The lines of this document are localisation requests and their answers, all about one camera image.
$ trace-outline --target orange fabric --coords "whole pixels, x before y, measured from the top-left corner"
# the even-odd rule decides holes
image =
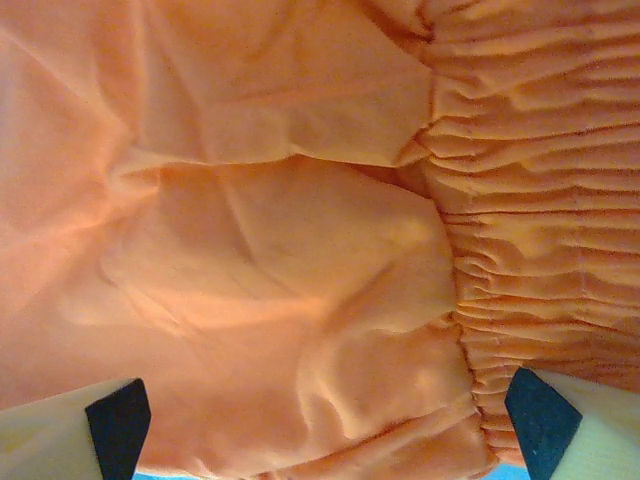
[[[0,408],[141,466],[478,478],[523,363],[640,391],[640,7],[0,5]]]

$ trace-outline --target black triangular tip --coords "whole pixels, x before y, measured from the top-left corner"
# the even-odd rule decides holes
[[[131,480],[151,423],[144,382],[132,381],[85,413],[104,480]]]
[[[531,370],[519,369],[505,400],[531,480],[549,480],[582,415]]]

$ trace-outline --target blue surface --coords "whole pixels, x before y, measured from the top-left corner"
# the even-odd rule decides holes
[[[193,480],[184,477],[170,477],[171,480]],[[143,475],[137,473],[133,480],[166,480],[167,477],[154,477],[152,475]],[[530,480],[529,474],[524,468],[509,467],[501,465],[494,470],[491,475],[485,477],[485,480]]]

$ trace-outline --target black plastic piece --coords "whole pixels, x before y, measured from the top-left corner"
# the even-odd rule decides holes
[[[582,414],[531,370],[519,369],[505,400],[531,480],[549,480]]]
[[[131,480],[151,423],[144,382],[134,380],[85,413],[104,480]]]

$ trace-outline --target orange garment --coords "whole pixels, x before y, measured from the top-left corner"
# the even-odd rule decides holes
[[[636,0],[24,0],[0,35],[0,408],[140,376],[145,470],[436,480],[521,463],[519,365],[640,392]]]

